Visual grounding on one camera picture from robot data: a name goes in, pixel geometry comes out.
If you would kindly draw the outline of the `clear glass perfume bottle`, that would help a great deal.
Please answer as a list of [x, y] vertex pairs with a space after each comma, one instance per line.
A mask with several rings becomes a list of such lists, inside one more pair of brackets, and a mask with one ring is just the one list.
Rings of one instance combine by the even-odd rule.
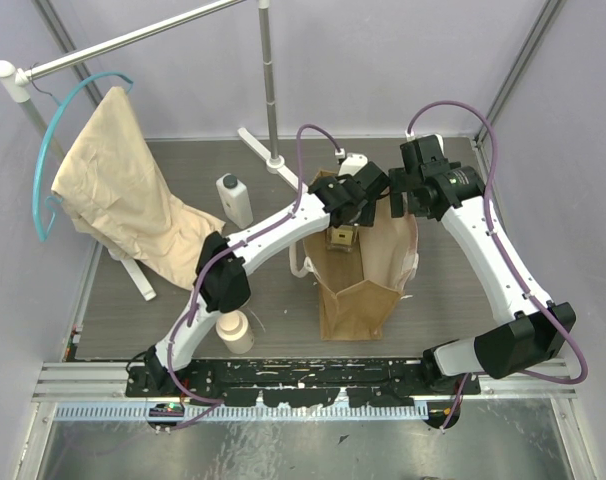
[[326, 230], [325, 245], [328, 250], [351, 252], [358, 238], [355, 225], [330, 226]]

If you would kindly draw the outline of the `brown canvas tote bag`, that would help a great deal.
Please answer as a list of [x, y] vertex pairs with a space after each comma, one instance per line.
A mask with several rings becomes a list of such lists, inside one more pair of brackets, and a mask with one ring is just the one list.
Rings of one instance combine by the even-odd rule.
[[289, 252], [295, 276], [314, 275], [319, 292], [320, 338], [369, 341], [382, 338], [405, 286], [418, 270], [418, 225], [406, 214], [391, 216], [387, 197], [376, 205], [374, 225], [357, 230], [352, 250], [328, 248], [327, 232], [302, 241], [302, 266]]

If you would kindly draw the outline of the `white bottle with dark cap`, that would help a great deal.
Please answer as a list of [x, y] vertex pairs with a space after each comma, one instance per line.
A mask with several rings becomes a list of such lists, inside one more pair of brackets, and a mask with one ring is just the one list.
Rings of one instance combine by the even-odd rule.
[[216, 181], [216, 188], [227, 218], [239, 229], [249, 227], [253, 213], [247, 186], [233, 174], [225, 174]]

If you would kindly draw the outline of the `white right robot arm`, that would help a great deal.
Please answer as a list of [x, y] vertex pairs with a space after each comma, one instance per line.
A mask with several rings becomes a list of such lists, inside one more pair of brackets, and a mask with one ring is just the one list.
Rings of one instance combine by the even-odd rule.
[[421, 379], [442, 394], [457, 376], [484, 372], [494, 379], [555, 358], [576, 322], [567, 303], [555, 302], [519, 258], [484, 200], [478, 172], [449, 161], [438, 135], [410, 137], [400, 146], [403, 165], [390, 170], [391, 212], [439, 222], [458, 243], [490, 304], [495, 328], [473, 338], [427, 349]]

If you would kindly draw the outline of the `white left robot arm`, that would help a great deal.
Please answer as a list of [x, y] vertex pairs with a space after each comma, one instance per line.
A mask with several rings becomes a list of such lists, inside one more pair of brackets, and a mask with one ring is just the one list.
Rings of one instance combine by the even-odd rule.
[[390, 180], [366, 163], [355, 174], [320, 176], [295, 202], [268, 219], [227, 237], [218, 232], [204, 241], [197, 278], [186, 310], [144, 357], [147, 383], [161, 396], [177, 393], [183, 372], [219, 317], [239, 310], [251, 295], [248, 277], [290, 245], [329, 227], [357, 222], [376, 204]]

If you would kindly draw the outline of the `beige bottle lower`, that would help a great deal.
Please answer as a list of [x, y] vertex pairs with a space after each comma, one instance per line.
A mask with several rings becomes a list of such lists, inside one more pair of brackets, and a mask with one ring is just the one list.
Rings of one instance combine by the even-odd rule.
[[246, 354], [254, 346], [253, 331], [242, 311], [237, 310], [221, 315], [217, 319], [215, 328], [219, 338], [233, 354]]

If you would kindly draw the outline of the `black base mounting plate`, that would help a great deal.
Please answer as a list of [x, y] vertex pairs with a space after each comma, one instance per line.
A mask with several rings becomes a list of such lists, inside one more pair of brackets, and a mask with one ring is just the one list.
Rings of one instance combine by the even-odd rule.
[[481, 393], [477, 379], [461, 375], [430, 385], [420, 362], [409, 358], [195, 359], [175, 374], [177, 382], [140, 359], [126, 372], [129, 398], [177, 397], [199, 406], [328, 407], [344, 394], [351, 408], [392, 407], [412, 406], [416, 397]]

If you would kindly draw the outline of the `beige cloth garment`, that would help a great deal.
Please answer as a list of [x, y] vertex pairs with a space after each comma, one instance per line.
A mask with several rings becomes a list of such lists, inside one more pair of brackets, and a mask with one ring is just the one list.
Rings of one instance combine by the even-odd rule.
[[170, 191], [121, 87], [111, 88], [93, 112], [51, 191], [78, 232], [185, 290], [196, 280], [206, 237], [225, 225]]

